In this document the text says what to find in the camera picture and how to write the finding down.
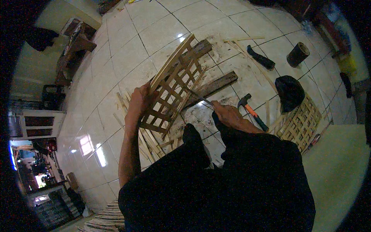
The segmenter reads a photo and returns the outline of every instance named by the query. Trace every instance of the person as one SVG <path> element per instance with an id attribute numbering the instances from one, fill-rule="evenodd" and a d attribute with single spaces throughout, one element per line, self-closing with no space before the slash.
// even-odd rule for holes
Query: person
<path id="1" fill-rule="evenodd" d="M 226 145 L 221 169 L 210 169 L 191 124 L 184 144 L 141 172 L 139 122 L 158 96 L 136 88 L 125 117 L 119 159 L 119 208 L 126 231 L 311 231 L 315 205 L 301 154 L 243 119 L 236 107 L 212 101 Z"/>

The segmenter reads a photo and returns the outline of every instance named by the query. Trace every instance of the wooden log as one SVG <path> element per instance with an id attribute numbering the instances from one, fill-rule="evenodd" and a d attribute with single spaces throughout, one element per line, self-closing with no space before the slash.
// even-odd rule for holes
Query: wooden log
<path id="1" fill-rule="evenodd" d="M 236 75 L 234 71 L 232 71 L 213 82 L 209 82 L 207 84 L 200 86 L 199 88 L 195 90 L 195 92 L 201 97 L 208 98 L 209 96 L 220 91 L 226 86 L 236 82 L 237 79 L 238 79 L 238 76 Z M 190 108 L 200 101 L 201 99 L 199 99 L 197 96 L 191 95 L 191 97 L 188 99 L 183 109 Z"/>

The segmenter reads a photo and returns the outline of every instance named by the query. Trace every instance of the hammer head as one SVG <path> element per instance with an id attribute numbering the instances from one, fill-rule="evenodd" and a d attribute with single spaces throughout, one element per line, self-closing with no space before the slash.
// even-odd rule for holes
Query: hammer head
<path id="1" fill-rule="evenodd" d="M 241 98 L 241 100 L 238 102 L 237 109 L 240 107 L 240 105 L 244 106 L 247 105 L 247 101 L 251 98 L 251 94 L 247 94 L 245 97 Z"/>

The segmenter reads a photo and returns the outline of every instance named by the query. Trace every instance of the orange hammer handle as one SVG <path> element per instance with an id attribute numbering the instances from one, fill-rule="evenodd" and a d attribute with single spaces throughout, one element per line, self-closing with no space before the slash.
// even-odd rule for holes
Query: orange hammer handle
<path id="1" fill-rule="evenodd" d="M 255 118 L 257 117 L 257 113 L 255 113 L 255 111 L 253 110 L 253 108 L 251 108 L 248 104 L 246 104 L 245 106 L 245 109 L 252 115 L 254 116 Z"/>

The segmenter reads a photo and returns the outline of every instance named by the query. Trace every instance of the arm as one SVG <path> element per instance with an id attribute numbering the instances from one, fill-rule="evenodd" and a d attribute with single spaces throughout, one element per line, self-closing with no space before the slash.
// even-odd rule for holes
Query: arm
<path id="1" fill-rule="evenodd" d="M 157 96 L 157 91 L 150 94 L 150 81 L 140 88 L 135 88 L 131 95 L 128 113 L 125 116 L 125 135 L 118 163 L 120 187 L 141 172 L 138 146 L 139 122 Z"/>
<path id="2" fill-rule="evenodd" d="M 227 127 L 247 133 L 265 133 L 254 126 L 249 120 L 244 119 L 236 107 L 231 105 L 220 105 L 217 101 L 212 101 L 212 104 L 219 120 Z"/>

